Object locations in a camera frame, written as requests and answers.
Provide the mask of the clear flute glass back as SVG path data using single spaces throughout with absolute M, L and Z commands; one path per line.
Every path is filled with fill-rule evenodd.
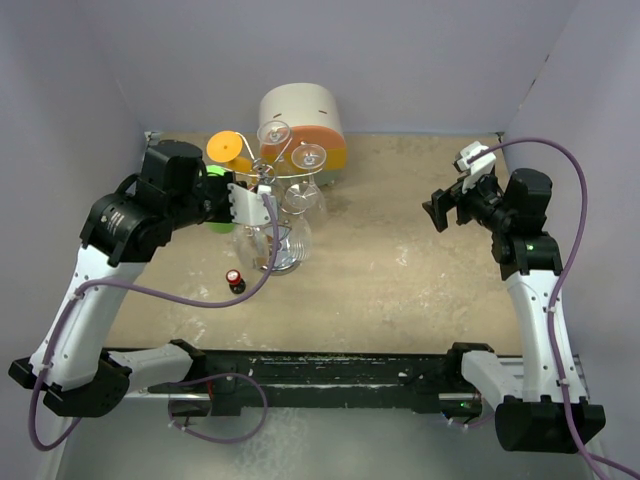
M 278 119 L 264 123 L 257 131 L 260 157 L 267 163 L 277 161 L 292 138 L 289 125 Z

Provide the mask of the green plastic wine glass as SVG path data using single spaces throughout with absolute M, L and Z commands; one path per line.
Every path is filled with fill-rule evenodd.
M 234 177 L 222 167 L 206 167 L 205 200 L 209 207 L 205 224 L 216 234 L 229 234 L 234 229 L 230 212 L 229 188 Z

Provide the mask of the clear flute glass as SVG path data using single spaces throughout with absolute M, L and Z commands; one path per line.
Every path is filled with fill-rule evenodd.
M 304 175 L 300 177 L 287 191 L 290 205 L 308 220 L 316 220 L 322 211 L 324 195 L 315 182 L 314 175 L 321 172 L 326 163 L 327 153 L 317 144 L 302 143 L 291 155 L 292 163 Z
M 273 228 L 271 226 L 237 225 L 232 244 L 240 263 L 247 269 L 264 271 L 271 259 Z
M 297 262 L 304 262 L 311 257 L 313 241 L 308 217 L 317 200 L 318 192 L 308 182 L 294 183 L 284 191 L 281 211 L 289 228 L 288 251 Z
M 289 125 L 278 119 L 264 123 L 257 131 L 260 157 L 267 163 L 277 161 L 292 138 Z

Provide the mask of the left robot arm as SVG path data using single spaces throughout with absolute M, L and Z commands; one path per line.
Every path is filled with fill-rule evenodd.
M 97 418 L 124 396 L 174 383 L 202 387 L 204 356 L 183 340 L 109 352 L 104 345 L 127 290 L 178 230 L 232 220 L 233 174 L 210 175 L 200 148 L 161 141 L 139 172 L 90 209 L 66 299 L 38 349 L 12 362 L 9 375 L 60 417 Z

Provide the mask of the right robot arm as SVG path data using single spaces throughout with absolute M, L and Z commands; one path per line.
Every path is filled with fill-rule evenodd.
M 507 187 L 492 174 L 467 188 L 463 178 L 436 190 L 424 202 L 437 231 L 475 221 L 492 234 L 492 255 L 500 266 L 522 342 L 523 374 L 516 378 L 489 351 L 469 350 L 445 366 L 456 391 L 472 386 L 495 412 L 498 441 L 507 451 L 574 454 L 606 424 L 602 406 L 589 402 L 576 370 L 555 286 L 564 271 L 559 246 L 544 231 L 552 181 L 523 168 Z

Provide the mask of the orange plastic wine glass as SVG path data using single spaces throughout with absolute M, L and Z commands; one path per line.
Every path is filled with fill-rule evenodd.
M 214 134 L 206 144 L 206 155 L 208 176 L 230 173 L 237 184 L 251 191 L 257 190 L 262 158 L 243 134 L 231 130 Z

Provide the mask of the clear flute glass front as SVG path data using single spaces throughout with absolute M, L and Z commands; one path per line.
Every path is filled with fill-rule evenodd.
M 271 259 L 273 228 L 271 226 L 237 225 L 232 244 L 240 263 L 247 269 L 264 271 Z

